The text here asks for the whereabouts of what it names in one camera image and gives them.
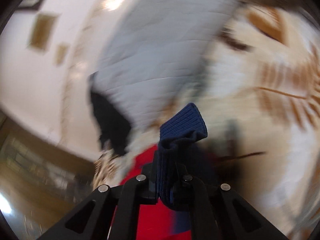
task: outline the blue fabric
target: blue fabric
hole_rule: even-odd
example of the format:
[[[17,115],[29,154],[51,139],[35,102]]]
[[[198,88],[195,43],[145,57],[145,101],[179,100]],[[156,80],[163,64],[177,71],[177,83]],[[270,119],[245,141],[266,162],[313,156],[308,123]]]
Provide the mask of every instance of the blue fabric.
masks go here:
[[[161,201],[169,208],[173,207],[170,192],[175,182],[175,163],[179,155],[190,151],[193,143],[207,136],[207,127],[193,103],[186,105],[160,127],[157,191]]]

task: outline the red cloth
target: red cloth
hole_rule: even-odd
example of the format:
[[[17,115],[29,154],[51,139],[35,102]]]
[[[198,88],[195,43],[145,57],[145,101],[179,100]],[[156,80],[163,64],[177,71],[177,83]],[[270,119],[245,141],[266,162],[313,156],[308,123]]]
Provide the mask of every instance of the red cloth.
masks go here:
[[[154,145],[135,158],[134,167],[128,172],[121,182],[141,174],[144,164],[151,163],[157,146]],[[161,200],[156,205],[141,205],[139,211],[137,238],[136,240],[190,240],[190,231],[171,235],[174,211],[167,208]]]

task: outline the wall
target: wall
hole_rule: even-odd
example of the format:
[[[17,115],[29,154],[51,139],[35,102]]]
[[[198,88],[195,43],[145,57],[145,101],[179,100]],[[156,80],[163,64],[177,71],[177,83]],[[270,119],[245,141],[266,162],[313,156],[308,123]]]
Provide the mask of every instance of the wall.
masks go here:
[[[57,145],[63,84],[78,34],[96,0],[45,0],[38,12],[58,19],[48,49],[27,48],[36,12],[16,11],[0,36],[0,106],[23,127]],[[54,63],[57,45],[71,45],[64,63]]]

